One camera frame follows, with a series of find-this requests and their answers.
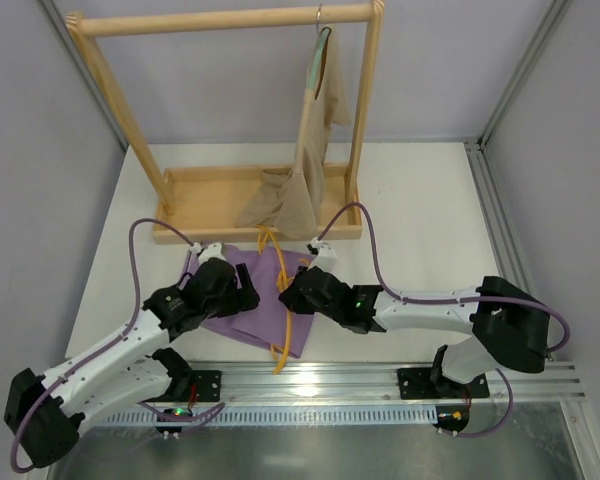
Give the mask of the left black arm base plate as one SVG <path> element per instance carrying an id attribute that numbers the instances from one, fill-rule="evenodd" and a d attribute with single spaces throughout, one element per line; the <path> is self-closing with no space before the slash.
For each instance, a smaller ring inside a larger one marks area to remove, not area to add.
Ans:
<path id="1" fill-rule="evenodd" d="M 221 385 L 222 372 L 220 370 L 193 370 L 185 374 L 184 386 L 177 399 L 188 404 L 218 402 Z"/>

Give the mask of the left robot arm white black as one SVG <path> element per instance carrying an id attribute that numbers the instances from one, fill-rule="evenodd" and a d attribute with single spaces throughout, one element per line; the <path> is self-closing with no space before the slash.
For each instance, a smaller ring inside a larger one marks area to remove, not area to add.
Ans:
<path id="1" fill-rule="evenodd" d="M 4 421 L 17 473 L 66 456 L 95 424 L 146 401 L 189 399 L 198 374 L 171 343 L 209 318 L 253 310 L 259 295 L 247 266 L 212 258 L 136 305 L 131 320 L 83 353 L 10 384 Z"/>

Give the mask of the purple trousers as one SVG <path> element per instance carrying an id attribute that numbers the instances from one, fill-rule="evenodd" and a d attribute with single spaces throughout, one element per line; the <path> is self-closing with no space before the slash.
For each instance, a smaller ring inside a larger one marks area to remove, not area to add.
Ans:
<path id="1" fill-rule="evenodd" d="M 299 267 L 308 266 L 313 255 L 282 250 L 286 273 L 293 277 Z M 244 263 L 260 300 L 251 311 L 223 318 L 211 318 L 202 323 L 202 327 L 221 336 L 251 346 L 269 350 L 275 346 L 282 352 L 286 340 L 287 310 L 278 300 L 280 290 L 277 286 L 281 271 L 275 248 L 268 245 L 260 254 L 257 250 L 241 250 L 233 245 L 225 245 L 223 255 L 233 266 Z M 198 269 L 197 256 L 187 253 L 183 274 L 193 275 Z M 314 316 L 292 314 L 291 344 L 289 356 L 301 357 L 307 343 Z"/>

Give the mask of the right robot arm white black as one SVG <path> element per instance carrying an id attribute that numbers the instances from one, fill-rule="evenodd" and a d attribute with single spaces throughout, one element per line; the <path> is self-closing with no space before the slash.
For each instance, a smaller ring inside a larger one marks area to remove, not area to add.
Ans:
<path id="1" fill-rule="evenodd" d="M 293 313 L 319 313 L 356 334 L 425 329 L 465 335 L 436 351 L 430 381 L 443 398 L 492 370 L 538 374 L 545 368 L 549 313 L 498 276 L 455 293 L 407 296 L 379 285 L 349 286 L 318 267 L 300 268 L 279 300 Z"/>

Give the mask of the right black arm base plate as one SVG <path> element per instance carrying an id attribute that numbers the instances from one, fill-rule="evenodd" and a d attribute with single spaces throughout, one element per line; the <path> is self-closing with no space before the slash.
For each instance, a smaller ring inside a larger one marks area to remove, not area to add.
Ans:
<path id="1" fill-rule="evenodd" d="M 398 388 L 402 400 L 486 399 L 490 390 L 484 374 L 468 384 L 461 384 L 436 375 L 432 367 L 409 367 L 397 370 Z"/>

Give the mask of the orange plastic hanger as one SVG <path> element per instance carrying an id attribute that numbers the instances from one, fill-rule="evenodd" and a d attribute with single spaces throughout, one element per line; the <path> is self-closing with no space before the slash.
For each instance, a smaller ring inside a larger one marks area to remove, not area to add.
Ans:
<path id="1" fill-rule="evenodd" d="M 289 274 L 286 266 L 286 253 L 280 247 L 274 232 L 269 228 L 258 225 L 259 230 L 257 238 L 257 251 L 259 255 L 265 252 L 265 248 L 272 245 L 275 256 L 277 257 L 279 271 L 276 279 L 276 286 L 280 293 L 283 293 L 294 280 L 294 277 Z M 301 357 L 304 343 L 306 342 L 307 333 L 304 332 L 304 324 L 297 324 L 300 317 L 291 311 L 286 311 L 286 320 L 284 328 L 284 342 L 282 344 L 272 343 L 269 346 L 271 356 L 275 362 L 273 370 L 274 375 L 280 374 L 287 365 L 290 358 L 298 359 Z"/>

